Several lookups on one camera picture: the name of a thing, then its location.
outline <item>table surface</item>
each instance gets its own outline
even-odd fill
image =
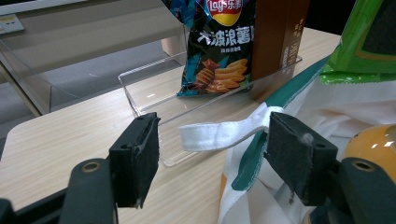
[[[339,40],[305,28],[298,71],[331,54]],[[73,167],[105,158],[133,118],[118,89],[16,126],[0,162],[0,197],[18,210],[65,188]],[[203,153],[174,167],[161,164],[144,209],[119,209],[120,223],[216,223],[224,156]]]

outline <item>clear acrylic divider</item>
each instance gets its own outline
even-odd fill
[[[178,127],[193,123],[245,119],[273,91],[293,77],[296,63],[268,77],[223,94],[177,97],[186,52],[119,75],[134,116],[157,112],[160,159],[167,167],[186,161],[197,152],[184,151]]]

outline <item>cardboard box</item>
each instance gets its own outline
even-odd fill
[[[251,80],[267,77],[296,62],[304,30],[309,0],[259,0],[254,31]],[[292,77],[280,77],[276,87]],[[274,82],[254,85],[253,98],[262,98],[262,92]]]

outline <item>white fabric strap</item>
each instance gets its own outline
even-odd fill
[[[227,157],[223,173],[227,177],[227,183],[221,197],[219,210],[219,224],[225,223],[250,223],[248,214],[248,196],[245,190],[234,190],[231,184],[238,176],[239,162],[251,141],[250,136],[245,141],[227,150]]]
[[[179,127],[186,151],[208,151],[233,147],[254,133],[268,132],[271,112],[283,112],[279,106],[261,104],[246,119],[222,123],[200,123]]]

